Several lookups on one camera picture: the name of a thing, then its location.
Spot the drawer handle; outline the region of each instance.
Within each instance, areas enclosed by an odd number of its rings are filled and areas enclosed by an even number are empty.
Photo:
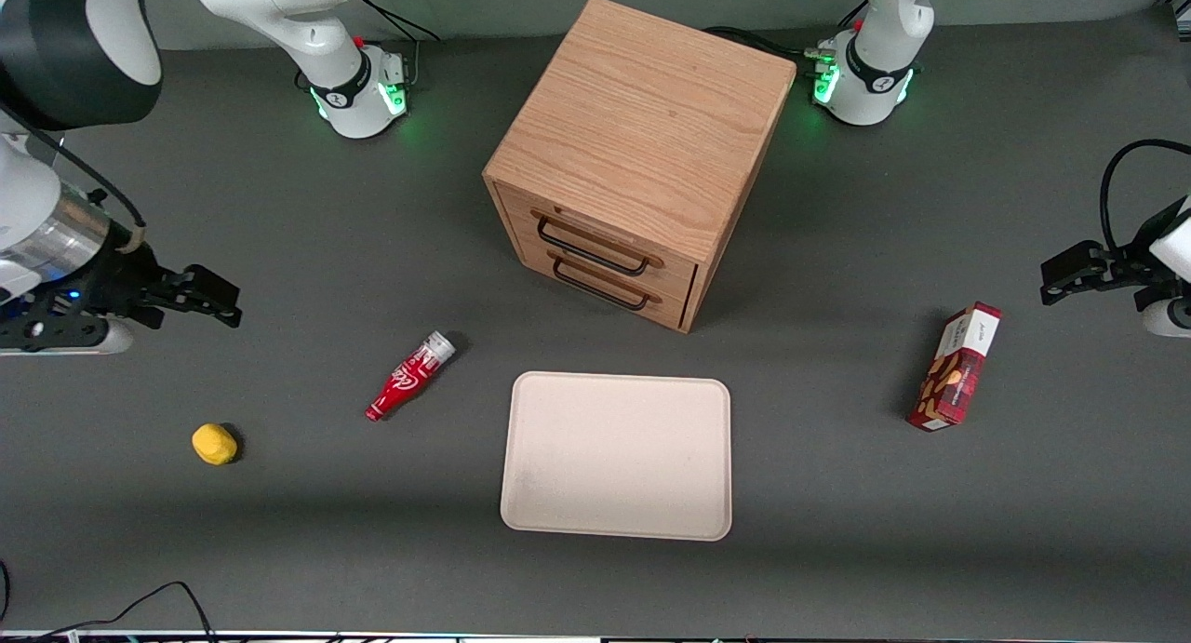
[[[637,311],[641,311],[643,307],[646,307],[647,304],[649,304],[648,294],[643,294],[641,296],[641,300],[638,300],[638,302],[629,304],[628,300],[623,300],[621,299],[621,296],[613,296],[609,294],[609,292],[596,289],[596,287],[590,286],[590,283],[585,283],[579,279],[574,279],[570,277],[570,275],[563,274],[561,270],[561,266],[562,266],[562,257],[554,257],[554,277],[560,279],[560,281],[562,282],[569,283],[569,286],[572,287],[578,287],[579,289],[587,292],[588,294],[594,294],[596,296],[600,296],[600,299],[607,300],[607,302],[610,304],[619,305],[619,307],[625,308],[625,311],[632,311],[634,313],[636,313]]]
[[[649,257],[643,257],[641,261],[641,266],[638,266],[636,269],[630,269],[630,267],[622,267],[621,264],[617,264],[617,262],[612,262],[609,261],[609,258],[600,257],[599,254],[587,252],[586,249],[575,248],[575,245],[570,245],[566,241],[559,239],[559,237],[548,235],[548,232],[545,232],[545,224],[549,223],[548,219],[544,218],[544,216],[537,219],[537,236],[541,237],[542,241],[549,243],[550,245],[556,245],[556,248],[566,249],[567,252],[574,254],[574,256],[578,257],[586,258],[586,261],[588,262],[594,262],[594,264],[605,267],[605,269],[616,270],[617,274],[630,275],[630,277],[636,277],[637,275],[646,273],[646,267],[649,266]]]

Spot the box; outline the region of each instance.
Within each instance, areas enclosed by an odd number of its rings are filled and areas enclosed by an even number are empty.
[[[588,0],[484,169],[522,264],[688,332],[794,71]]]
[[[987,304],[972,305],[947,322],[927,381],[918,389],[911,425],[939,431],[964,422],[999,324],[999,308]]]

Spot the gray table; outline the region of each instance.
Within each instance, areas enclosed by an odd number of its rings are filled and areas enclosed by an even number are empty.
[[[185,579],[224,629],[1191,637],[1191,347],[1146,335],[1128,292],[1037,299],[1039,262],[1098,236],[1116,148],[1191,138],[1165,14],[940,29],[873,130],[800,80],[688,337],[531,274],[505,239],[480,169],[555,45],[426,45],[412,114],[362,143],[289,88],[281,50],[167,54],[148,120],[73,135],[163,261],[238,282],[245,317],[0,362],[10,626]],[[1118,237],[1189,173],[1128,160]],[[974,300],[1005,320],[969,420],[923,435],[902,418],[942,317]],[[434,329],[470,349],[366,422]],[[506,529],[509,392],[534,368],[725,381],[727,541]],[[194,457],[207,422],[242,427],[242,463]],[[126,625],[195,622],[175,595]]]

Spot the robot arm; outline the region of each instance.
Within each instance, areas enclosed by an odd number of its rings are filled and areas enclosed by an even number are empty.
[[[1121,148],[1100,182],[1105,245],[1081,241],[1042,264],[1042,304],[1055,305],[1081,292],[1140,287],[1134,294],[1142,324],[1153,335],[1191,338],[1191,198],[1179,198],[1146,220],[1134,239],[1116,245],[1108,223],[1108,188],[1114,169],[1140,146],[1165,146],[1191,155],[1191,146],[1160,138]]]
[[[100,207],[102,189],[85,196],[25,151],[26,133],[51,142],[44,131],[152,110],[161,63],[142,0],[0,0],[0,355],[121,351],[121,319],[158,329],[162,308],[237,326],[237,287],[158,266],[139,216],[129,231]]]
[[[935,27],[929,0],[868,0],[859,31],[846,29],[821,42],[833,65],[816,88],[815,101],[849,125],[875,125],[905,99],[911,63]]]
[[[406,110],[398,54],[357,45],[329,11],[348,0],[200,0],[214,15],[281,45],[311,83],[319,114],[347,138],[381,133]],[[303,19],[293,19],[303,15]]]

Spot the beige tray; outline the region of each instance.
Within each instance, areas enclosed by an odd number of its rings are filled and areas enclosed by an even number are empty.
[[[719,381],[530,372],[513,383],[500,516],[520,531],[719,541],[731,470]]]

